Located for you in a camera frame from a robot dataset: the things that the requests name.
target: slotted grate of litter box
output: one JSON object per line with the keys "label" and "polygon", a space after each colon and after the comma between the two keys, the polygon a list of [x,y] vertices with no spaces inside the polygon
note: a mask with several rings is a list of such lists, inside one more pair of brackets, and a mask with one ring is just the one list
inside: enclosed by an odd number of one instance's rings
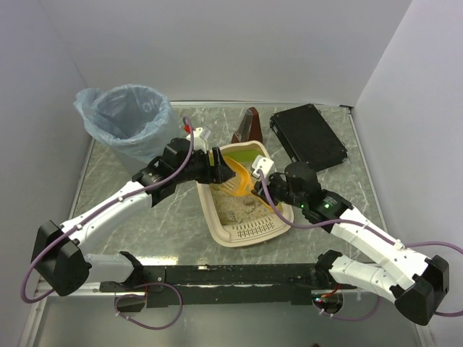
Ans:
{"label": "slotted grate of litter box", "polygon": [[[241,149],[258,150],[264,156],[268,157],[267,150],[257,141],[226,145],[221,147],[221,152],[223,155],[226,155],[227,152],[231,153]],[[243,247],[257,244],[281,235],[290,228],[274,213],[249,222],[223,226],[218,219],[211,188],[207,184],[198,184],[197,190],[200,195],[201,207],[203,208],[209,231],[213,239],[222,246]],[[294,221],[294,213],[291,206],[281,204],[280,211],[287,220]]]}

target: trash can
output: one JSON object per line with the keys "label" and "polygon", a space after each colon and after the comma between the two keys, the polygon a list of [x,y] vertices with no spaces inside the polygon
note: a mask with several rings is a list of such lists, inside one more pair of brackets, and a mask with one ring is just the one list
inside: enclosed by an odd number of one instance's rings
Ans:
{"label": "trash can", "polygon": [[87,132],[114,150],[129,174],[135,174],[174,137],[182,136],[179,118],[166,96],[151,87],[123,85],[104,92],[81,90],[75,108]]}

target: wall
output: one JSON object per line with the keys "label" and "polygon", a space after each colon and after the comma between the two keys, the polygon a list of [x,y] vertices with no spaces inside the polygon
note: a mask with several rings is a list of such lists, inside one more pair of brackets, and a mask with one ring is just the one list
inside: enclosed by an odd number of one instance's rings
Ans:
{"label": "wall", "polygon": [[67,219],[89,138],[72,106],[84,83],[40,4],[0,8],[0,344],[16,346],[37,228]]}
{"label": "wall", "polygon": [[[461,1],[413,1],[354,108],[388,229],[405,242],[463,246],[461,13]],[[462,257],[436,252],[451,263],[441,310],[463,309]],[[430,326],[437,346],[461,345],[463,317]]]}
{"label": "wall", "polygon": [[40,0],[85,81],[354,105],[410,0]]}

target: yellow scoop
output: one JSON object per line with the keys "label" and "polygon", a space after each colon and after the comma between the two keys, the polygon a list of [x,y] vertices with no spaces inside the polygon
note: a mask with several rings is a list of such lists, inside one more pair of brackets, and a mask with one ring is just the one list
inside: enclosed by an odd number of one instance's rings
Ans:
{"label": "yellow scoop", "polygon": [[268,206],[261,198],[256,197],[252,194],[252,179],[250,172],[240,163],[231,159],[230,157],[224,157],[226,164],[233,170],[237,175],[233,179],[229,179],[227,182],[219,184],[219,188],[234,197],[244,197],[245,195],[252,195],[260,202],[262,202],[266,208],[273,212],[272,207]]}

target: marble tabletop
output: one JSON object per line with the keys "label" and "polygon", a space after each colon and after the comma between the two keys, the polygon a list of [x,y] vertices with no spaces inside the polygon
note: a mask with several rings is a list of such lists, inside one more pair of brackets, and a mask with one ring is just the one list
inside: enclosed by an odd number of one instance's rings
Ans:
{"label": "marble tabletop", "polygon": [[[230,143],[247,108],[254,106],[260,114],[263,143],[279,171],[291,161],[268,125],[271,115],[297,105],[210,105],[208,107],[175,106],[179,117],[189,116],[195,126],[212,130],[210,146]],[[357,206],[367,218],[382,226],[381,215],[368,173],[352,128],[349,109],[317,106],[325,120],[343,141],[349,158],[342,164],[318,173],[322,187],[338,192]],[[95,143],[80,190],[75,215],[115,193],[130,179],[113,152]],[[294,220],[307,223],[298,209]],[[359,261],[367,257],[354,247],[323,229],[309,231],[289,229],[285,234],[262,244],[243,248],[226,248],[217,244],[208,230],[197,193],[196,183],[177,187],[172,196],[148,213],[127,221],[115,230],[94,253],[114,254],[128,251],[146,265],[229,265],[286,264],[316,262],[317,256],[335,249]]]}

